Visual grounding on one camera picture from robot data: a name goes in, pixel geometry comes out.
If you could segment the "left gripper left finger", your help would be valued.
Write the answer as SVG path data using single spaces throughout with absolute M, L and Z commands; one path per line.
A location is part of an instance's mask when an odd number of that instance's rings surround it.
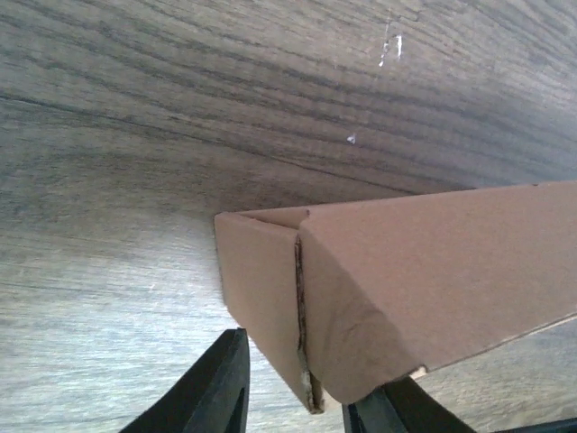
M 244 432 L 250 393 L 246 330 L 227 329 L 124 433 Z

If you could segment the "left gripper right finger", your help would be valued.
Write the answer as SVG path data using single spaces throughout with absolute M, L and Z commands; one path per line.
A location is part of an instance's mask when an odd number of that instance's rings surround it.
M 473 431 L 409 376 L 344 405 L 343 423 L 347 433 Z

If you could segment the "cardboard box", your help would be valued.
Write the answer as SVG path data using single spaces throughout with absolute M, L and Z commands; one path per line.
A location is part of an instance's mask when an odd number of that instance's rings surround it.
M 312 414 L 576 317 L 576 185 L 224 212 L 224 303 Z

